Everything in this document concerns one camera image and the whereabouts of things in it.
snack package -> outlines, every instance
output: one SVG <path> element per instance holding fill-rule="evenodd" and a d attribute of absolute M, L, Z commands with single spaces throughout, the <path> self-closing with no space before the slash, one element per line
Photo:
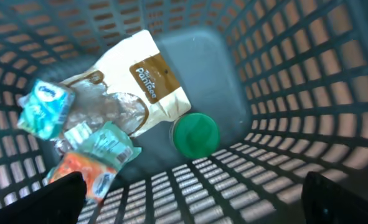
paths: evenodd
<path fill-rule="evenodd" d="M 94 155 L 99 161 L 121 170 L 127 162 L 141 153 L 141 148 L 134 147 L 130 137 L 109 121 L 91 134 L 80 145 L 78 152 Z"/>
<path fill-rule="evenodd" d="M 72 172 L 79 171 L 87 184 L 87 200 L 101 202 L 108 193 L 117 170 L 106 166 L 96 159 L 69 151 L 59 165 L 51 171 L 49 183 L 52 183 Z"/>
<path fill-rule="evenodd" d="M 57 137 L 74 98 L 75 93 L 64 86 L 36 80 L 31 92 L 19 99 L 23 111 L 17 127 L 44 140 Z"/>
<path fill-rule="evenodd" d="M 82 141 L 72 143 L 74 148 L 107 121 L 135 138 L 191 108 L 147 30 L 122 40 L 87 72 L 61 84 L 77 94 L 64 126 L 66 138 L 71 129 L 84 130 Z"/>

orange and teal package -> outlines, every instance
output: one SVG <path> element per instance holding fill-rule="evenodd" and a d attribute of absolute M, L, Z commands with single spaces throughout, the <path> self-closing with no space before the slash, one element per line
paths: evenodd
<path fill-rule="evenodd" d="M 117 170 L 96 159 L 70 151 L 54 170 L 50 183 L 75 171 L 82 173 L 83 180 L 87 184 L 87 200 L 97 202 L 103 200 L 117 174 Z"/>

round lid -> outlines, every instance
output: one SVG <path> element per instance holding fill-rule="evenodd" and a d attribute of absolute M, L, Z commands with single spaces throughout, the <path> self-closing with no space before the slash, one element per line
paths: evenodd
<path fill-rule="evenodd" d="M 175 124 L 172 141 L 178 151 L 188 158 L 207 157 L 220 144 L 219 127 L 205 114 L 185 115 Z"/>

green packet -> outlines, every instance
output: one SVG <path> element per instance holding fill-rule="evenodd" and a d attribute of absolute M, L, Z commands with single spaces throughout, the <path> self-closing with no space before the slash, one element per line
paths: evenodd
<path fill-rule="evenodd" d="M 135 159 L 142 149 L 134 147 L 130 137 L 109 121 L 84 140 L 77 151 L 95 156 L 100 162 L 121 170 L 127 162 Z"/>

laundry basket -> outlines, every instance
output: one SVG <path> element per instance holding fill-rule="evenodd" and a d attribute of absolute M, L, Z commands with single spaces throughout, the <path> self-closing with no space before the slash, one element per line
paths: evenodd
<path fill-rule="evenodd" d="M 221 150 L 189 161 L 159 124 L 80 224 L 304 223 L 309 171 L 368 200 L 368 1 L 0 0 L 0 208 L 58 159 L 16 127 L 32 79 L 87 68 L 142 29 Z"/>

